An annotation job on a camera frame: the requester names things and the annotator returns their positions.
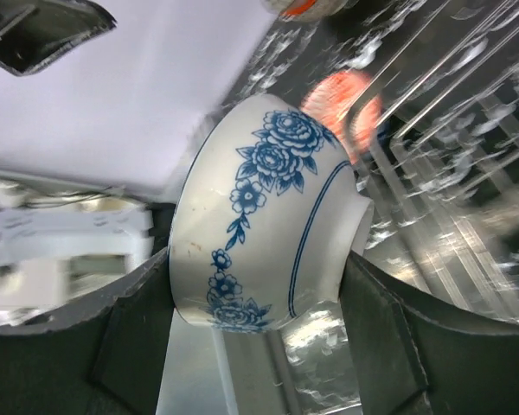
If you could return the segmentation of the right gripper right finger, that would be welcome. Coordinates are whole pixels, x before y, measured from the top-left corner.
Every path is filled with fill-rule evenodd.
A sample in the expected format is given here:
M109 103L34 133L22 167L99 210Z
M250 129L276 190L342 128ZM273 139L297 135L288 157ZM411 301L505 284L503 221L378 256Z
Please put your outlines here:
M519 414L519 324L462 310L352 252L340 291L365 414Z

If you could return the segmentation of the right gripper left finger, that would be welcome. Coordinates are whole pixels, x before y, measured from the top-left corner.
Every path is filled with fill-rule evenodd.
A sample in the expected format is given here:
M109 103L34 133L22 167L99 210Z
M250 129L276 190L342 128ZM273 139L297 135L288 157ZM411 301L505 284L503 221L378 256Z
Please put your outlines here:
M0 414L153 414L173 301L162 250L121 279L0 327Z

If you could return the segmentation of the wire dish rack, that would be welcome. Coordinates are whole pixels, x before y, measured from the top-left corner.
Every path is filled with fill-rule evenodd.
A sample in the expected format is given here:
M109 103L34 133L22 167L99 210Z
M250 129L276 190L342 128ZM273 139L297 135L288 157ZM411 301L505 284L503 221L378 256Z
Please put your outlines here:
M362 183L369 257L460 308L519 323L519 1L360 1L344 53L381 127Z

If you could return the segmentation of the blue white floral bowl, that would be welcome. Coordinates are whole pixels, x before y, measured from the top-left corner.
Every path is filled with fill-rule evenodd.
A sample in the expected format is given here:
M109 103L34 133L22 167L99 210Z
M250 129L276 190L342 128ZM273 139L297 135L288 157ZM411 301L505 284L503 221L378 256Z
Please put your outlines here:
M169 276L196 327L263 333L336 302L374 204L336 137L271 94L241 101L200 148L176 206Z

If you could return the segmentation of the orange patterned bowl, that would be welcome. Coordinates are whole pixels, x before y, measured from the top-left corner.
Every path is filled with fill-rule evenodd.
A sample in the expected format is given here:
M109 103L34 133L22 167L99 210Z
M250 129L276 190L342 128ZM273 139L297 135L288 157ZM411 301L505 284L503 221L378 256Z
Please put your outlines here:
M303 99L300 110L327 127L346 149L352 164L368 151L377 136L381 98L376 95L353 118L351 139L344 134L344 119L349 108L368 86L370 77L361 71L339 71L320 81Z

